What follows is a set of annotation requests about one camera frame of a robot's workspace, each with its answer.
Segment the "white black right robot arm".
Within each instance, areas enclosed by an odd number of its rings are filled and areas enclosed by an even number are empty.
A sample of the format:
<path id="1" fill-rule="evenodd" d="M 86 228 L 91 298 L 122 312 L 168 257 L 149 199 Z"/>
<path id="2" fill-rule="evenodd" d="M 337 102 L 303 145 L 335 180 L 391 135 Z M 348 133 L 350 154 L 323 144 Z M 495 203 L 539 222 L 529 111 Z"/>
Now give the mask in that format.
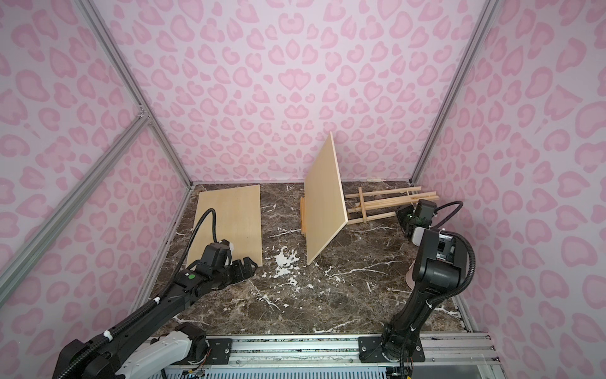
<path id="1" fill-rule="evenodd" d="M 462 210 L 462 201 L 444 205 L 421 199 L 399 208 L 400 227 L 418 253 L 411 271 L 412 292 L 404 308 L 385 325 L 380 343 L 383 357 L 402 365 L 420 352 L 422 326 L 437 306 L 470 286 L 476 255 L 463 235 L 443 226 Z"/>

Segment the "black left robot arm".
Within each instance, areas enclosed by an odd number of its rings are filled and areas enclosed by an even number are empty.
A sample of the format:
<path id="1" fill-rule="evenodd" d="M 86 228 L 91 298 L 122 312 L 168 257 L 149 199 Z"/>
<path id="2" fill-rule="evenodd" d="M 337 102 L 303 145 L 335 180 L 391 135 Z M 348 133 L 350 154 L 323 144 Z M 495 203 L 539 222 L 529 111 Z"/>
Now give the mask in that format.
<path id="1" fill-rule="evenodd" d="M 167 287 L 131 315 L 87 342 L 63 347 L 53 378 L 116 378 L 132 353 L 154 332 L 200 298 L 254 276 L 250 257 L 232 261 L 226 240 L 206 246 L 200 259 L 177 272 Z"/>

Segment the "light plywood board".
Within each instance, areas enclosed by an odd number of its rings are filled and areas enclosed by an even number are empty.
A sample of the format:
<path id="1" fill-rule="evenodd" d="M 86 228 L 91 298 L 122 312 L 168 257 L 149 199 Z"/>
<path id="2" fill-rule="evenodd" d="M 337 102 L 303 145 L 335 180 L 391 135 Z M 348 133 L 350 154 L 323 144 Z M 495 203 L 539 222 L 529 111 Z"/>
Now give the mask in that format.
<path id="1" fill-rule="evenodd" d="M 209 208 L 216 210 L 217 239 L 225 239 L 234 245 L 233 259 L 250 257 L 262 266 L 260 187 L 240 186 L 200 192 L 194 221 L 198 222 Z"/>

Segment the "small wooden easel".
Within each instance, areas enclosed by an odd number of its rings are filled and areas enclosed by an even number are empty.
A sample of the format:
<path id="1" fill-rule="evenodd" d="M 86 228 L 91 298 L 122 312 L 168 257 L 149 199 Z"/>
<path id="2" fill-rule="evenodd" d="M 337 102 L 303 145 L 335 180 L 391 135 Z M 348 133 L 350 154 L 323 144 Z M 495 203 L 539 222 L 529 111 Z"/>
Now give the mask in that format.
<path id="1" fill-rule="evenodd" d="M 397 208 L 415 206 L 420 200 L 437 202 L 439 199 L 436 191 L 427 191 L 421 186 L 378 190 L 365 190 L 360 186 L 356 193 L 344 197 L 347 225 L 388 219 L 396 216 Z"/>

